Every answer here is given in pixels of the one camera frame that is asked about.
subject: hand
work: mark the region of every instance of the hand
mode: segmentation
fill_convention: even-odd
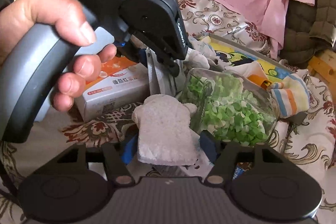
[[[77,0],[16,0],[0,12],[0,67],[34,23],[55,25],[60,37],[78,46],[88,46],[96,41]],[[85,81],[96,79],[101,63],[113,58],[116,51],[110,44],[97,55],[78,57],[73,72],[58,79],[59,91],[53,99],[54,107],[59,111],[69,110],[74,98],[83,94]]]

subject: qr code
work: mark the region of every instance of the qr code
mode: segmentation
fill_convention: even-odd
[[[102,115],[111,113],[114,110],[115,102],[111,102],[108,105],[104,105]]]

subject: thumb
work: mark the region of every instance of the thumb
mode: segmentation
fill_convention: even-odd
[[[11,52],[34,23],[55,25],[60,37],[77,46],[96,40],[77,0],[16,0],[0,12],[1,58]]]

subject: beige plush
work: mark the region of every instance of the beige plush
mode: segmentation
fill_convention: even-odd
[[[197,153],[189,123],[196,110],[194,104],[181,104],[169,95],[148,97],[132,114],[139,128],[138,160],[155,165],[193,165]]]

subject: gray handle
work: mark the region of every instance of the gray handle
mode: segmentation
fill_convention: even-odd
[[[73,57],[95,54],[114,42],[102,28],[96,34],[96,43],[79,48],[49,25],[35,24],[26,33],[0,70],[0,138],[26,141],[35,118],[42,120],[49,109],[52,88]]]

